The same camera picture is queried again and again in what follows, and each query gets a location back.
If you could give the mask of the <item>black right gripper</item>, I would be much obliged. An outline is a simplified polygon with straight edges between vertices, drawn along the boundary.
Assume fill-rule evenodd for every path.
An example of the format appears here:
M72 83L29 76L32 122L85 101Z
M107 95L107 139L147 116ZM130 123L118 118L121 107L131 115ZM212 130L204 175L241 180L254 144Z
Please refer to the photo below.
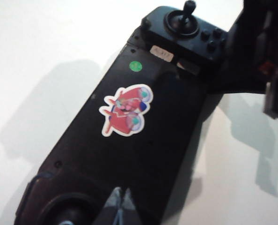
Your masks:
M228 31L225 54L228 59L252 56L262 30L267 37L260 68L267 78L263 112L278 119L278 0L243 2L242 11Z

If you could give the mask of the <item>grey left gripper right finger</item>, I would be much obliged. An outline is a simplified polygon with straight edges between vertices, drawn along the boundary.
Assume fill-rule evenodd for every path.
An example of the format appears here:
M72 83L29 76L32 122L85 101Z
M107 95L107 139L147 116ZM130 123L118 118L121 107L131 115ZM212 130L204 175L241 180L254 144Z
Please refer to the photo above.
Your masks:
M132 199L131 190L128 188L124 194L124 225L140 225L141 219Z

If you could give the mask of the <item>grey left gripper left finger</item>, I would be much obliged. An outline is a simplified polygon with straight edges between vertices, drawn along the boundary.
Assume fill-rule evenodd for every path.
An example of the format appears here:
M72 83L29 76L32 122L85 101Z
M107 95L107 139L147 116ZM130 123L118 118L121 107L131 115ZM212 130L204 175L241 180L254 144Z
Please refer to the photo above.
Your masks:
M122 189L115 187L104 205L104 219L106 225L123 225Z

